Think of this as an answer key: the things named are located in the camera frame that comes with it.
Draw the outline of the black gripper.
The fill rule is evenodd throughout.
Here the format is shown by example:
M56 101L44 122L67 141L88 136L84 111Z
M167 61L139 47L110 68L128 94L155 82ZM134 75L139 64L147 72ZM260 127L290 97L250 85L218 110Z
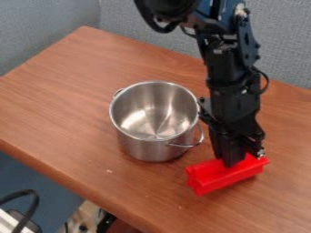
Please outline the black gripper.
M260 111L259 84L208 82L210 97L198 99L199 117L210 127L215 157L226 167L235 166L247 155L264 157L264 131L256 121Z

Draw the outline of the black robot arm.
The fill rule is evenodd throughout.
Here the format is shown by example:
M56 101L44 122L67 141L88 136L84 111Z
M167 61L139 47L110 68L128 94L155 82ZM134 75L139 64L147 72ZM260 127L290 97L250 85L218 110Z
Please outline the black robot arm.
M162 34L182 29L196 40L208 69L210 96L198 99L214 154L227 167L264 156L256 122L268 76L256 68L260 45L244 0L134 0L146 24Z

